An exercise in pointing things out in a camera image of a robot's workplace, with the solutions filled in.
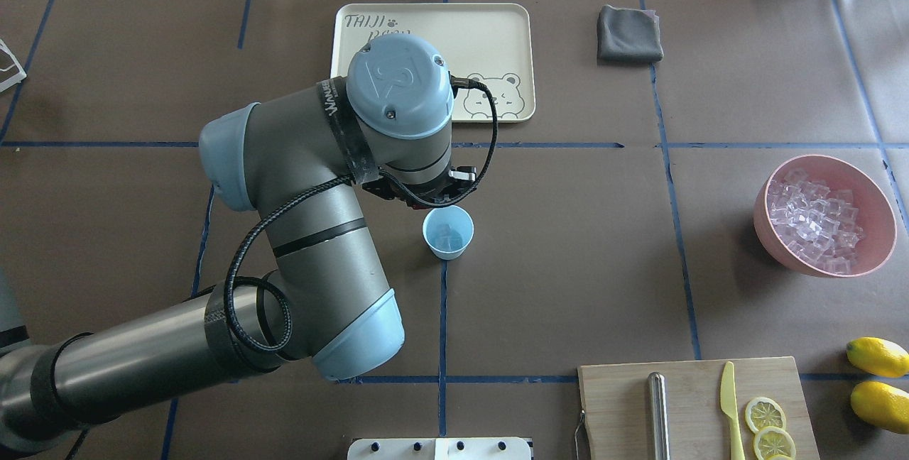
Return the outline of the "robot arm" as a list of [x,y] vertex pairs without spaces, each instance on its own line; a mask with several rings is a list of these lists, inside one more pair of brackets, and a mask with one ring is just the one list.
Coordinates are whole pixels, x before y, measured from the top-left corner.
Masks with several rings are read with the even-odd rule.
[[451,164],[452,111],[477,78],[413,34],[361,46],[347,75],[211,121],[199,150],[214,193],[259,222],[224,281],[99,334],[2,353],[2,457],[213,386],[309,358],[329,380],[363,375],[405,343],[354,189],[451,207],[486,171]]

